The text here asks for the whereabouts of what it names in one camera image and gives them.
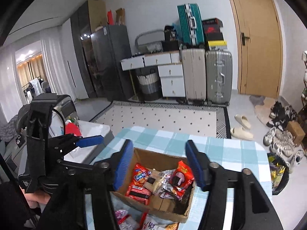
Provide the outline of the person's left hand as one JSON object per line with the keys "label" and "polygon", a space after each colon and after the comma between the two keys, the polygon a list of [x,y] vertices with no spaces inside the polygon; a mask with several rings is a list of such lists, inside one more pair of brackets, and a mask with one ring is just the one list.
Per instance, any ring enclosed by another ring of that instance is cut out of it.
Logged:
{"label": "person's left hand", "polygon": [[21,188],[21,191],[26,198],[26,201],[31,209],[37,208],[40,204],[46,205],[50,200],[50,195],[43,191],[36,191],[34,193],[25,193],[25,190]]}

